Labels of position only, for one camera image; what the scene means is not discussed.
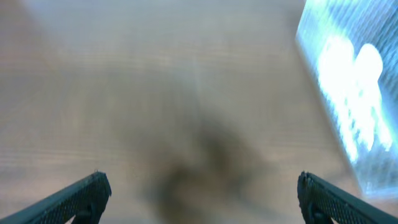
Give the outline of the white spoon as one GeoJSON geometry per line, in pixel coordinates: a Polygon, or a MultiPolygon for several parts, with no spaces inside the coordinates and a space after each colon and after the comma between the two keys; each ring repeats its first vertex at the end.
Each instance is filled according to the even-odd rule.
{"type": "Polygon", "coordinates": [[[327,38],[318,57],[318,83],[326,101],[331,106],[333,124],[342,142],[350,163],[358,160],[358,148],[353,139],[351,123],[346,104],[348,97],[348,72],[353,65],[354,47],[351,41],[342,36],[327,38]]]}

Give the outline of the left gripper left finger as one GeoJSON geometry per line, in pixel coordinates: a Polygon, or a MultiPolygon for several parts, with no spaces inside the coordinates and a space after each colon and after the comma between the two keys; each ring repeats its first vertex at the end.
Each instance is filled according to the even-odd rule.
{"type": "Polygon", "coordinates": [[[1,219],[1,224],[97,224],[111,196],[104,172],[96,171],[58,192],[1,219]]]}

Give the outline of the white spoon vertical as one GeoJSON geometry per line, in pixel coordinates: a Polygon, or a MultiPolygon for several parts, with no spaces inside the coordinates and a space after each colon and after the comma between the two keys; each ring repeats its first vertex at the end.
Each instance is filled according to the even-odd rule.
{"type": "Polygon", "coordinates": [[[379,147],[389,151],[392,137],[382,116],[382,96],[378,85],[383,71],[382,58],[375,46],[364,44],[354,61],[356,81],[359,88],[359,138],[368,151],[372,150],[374,140],[378,138],[379,147]]]}

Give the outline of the clear plastic basket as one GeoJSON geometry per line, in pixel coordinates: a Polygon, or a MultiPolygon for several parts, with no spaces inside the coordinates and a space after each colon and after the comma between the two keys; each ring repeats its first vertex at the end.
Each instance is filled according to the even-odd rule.
{"type": "Polygon", "coordinates": [[[397,196],[397,1],[317,1],[306,0],[295,35],[297,47],[306,63],[312,80],[319,92],[322,105],[331,128],[339,141],[362,193],[367,197],[397,196]],[[331,106],[328,105],[318,83],[318,57],[330,36],[349,39],[354,47],[353,65],[348,72],[348,97],[346,104],[353,139],[358,148],[358,160],[350,163],[333,124],[331,106]],[[354,61],[364,44],[377,48],[383,62],[378,80],[382,96],[382,116],[392,137],[389,151],[379,147],[374,140],[371,151],[359,138],[359,88],[354,61]]]}

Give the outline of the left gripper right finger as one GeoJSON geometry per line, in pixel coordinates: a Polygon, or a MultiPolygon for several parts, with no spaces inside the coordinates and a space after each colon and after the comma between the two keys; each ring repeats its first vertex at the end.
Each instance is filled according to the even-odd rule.
{"type": "Polygon", "coordinates": [[[303,171],[297,197],[306,224],[397,224],[397,218],[303,171]]]}

